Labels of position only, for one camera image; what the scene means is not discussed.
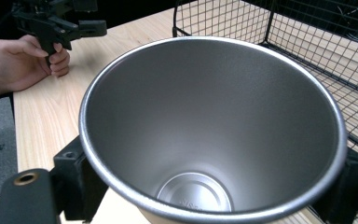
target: black wire grid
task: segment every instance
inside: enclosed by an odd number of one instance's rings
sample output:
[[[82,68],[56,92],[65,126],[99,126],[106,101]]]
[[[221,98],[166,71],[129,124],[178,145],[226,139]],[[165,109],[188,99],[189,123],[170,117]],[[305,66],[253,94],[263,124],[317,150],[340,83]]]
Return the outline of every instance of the black wire grid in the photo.
[[[179,0],[172,31],[255,43],[299,63],[337,100],[358,152],[358,0]]]

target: stainless steel cup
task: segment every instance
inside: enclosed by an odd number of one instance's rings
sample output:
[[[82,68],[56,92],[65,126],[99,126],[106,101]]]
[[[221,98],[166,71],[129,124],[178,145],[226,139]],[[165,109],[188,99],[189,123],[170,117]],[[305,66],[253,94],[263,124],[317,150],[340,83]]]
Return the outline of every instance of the stainless steel cup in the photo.
[[[320,82],[278,53],[218,37],[114,60],[89,86],[79,126],[100,177],[162,222],[287,216],[329,187],[347,153]]]

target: wooden table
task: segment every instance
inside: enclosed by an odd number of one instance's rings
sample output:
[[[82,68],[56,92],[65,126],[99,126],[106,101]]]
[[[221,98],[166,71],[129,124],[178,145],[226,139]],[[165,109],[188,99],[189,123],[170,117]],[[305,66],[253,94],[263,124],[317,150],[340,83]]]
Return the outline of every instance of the wooden table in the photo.
[[[93,78],[123,53],[172,37],[172,18],[173,9],[170,9],[111,28],[103,37],[73,41],[68,75],[47,77],[32,88],[14,94],[19,171],[50,170],[52,158],[78,136],[80,103]],[[307,209],[289,219],[314,222],[310,221],[312,217]],[[136,206],[110,189],[92,223],[149,222]]]

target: human hand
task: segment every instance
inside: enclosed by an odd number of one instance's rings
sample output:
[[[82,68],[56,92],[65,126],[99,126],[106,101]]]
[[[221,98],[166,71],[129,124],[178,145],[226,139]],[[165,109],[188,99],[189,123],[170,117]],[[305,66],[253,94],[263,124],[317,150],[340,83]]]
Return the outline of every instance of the human hand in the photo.
[[[37,39],[25,35],[19,40],[0,40],[0,94],[22,91],[48,75],[60,77],[69,72],[70,56],[61,44],[54,44],[56,53],[49,57]]]

